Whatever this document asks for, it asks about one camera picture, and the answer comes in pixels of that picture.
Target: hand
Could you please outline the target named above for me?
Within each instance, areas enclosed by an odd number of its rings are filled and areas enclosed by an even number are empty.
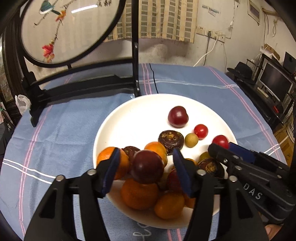
[[[281,226],[279,225],[274,225],[274,224],[269,224],[265,226],[265,230],[268,236],[268,239],[271,240],[281,229]]]

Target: green olive-colored fruit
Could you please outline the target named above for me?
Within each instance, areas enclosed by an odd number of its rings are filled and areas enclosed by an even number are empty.
[[[205,151],[200,155],[197,163],[200,163],[202,160],[208,159],[208,158],[211,158],[211,157],[210,157],[209,153],[207,151]]]
[[[195,133],[189,133],[185,137],[185,145],[192,148],[198,143],[198,137]]]

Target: black hat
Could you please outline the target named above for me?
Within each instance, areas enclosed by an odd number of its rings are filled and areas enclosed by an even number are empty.
[[[239,62],[234,69],[227,68],[227,70],[234,76],[236,76],[238,79],[251,84],[255,84],[252,80],[253,71],[246,64]]]

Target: checkered beige curtain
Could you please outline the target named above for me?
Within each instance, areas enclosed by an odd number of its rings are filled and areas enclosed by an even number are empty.
[[[194,42],[198,0],[139,0],[139,38]],[[105,41],[131,38],[131,0]]]

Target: white plastic bag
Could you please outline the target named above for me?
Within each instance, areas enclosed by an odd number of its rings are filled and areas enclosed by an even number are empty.
[[[23,115],[24,112],[31,107],[30,100],[24,95],[15,96],[15,104],[17,105],[21,115]]]

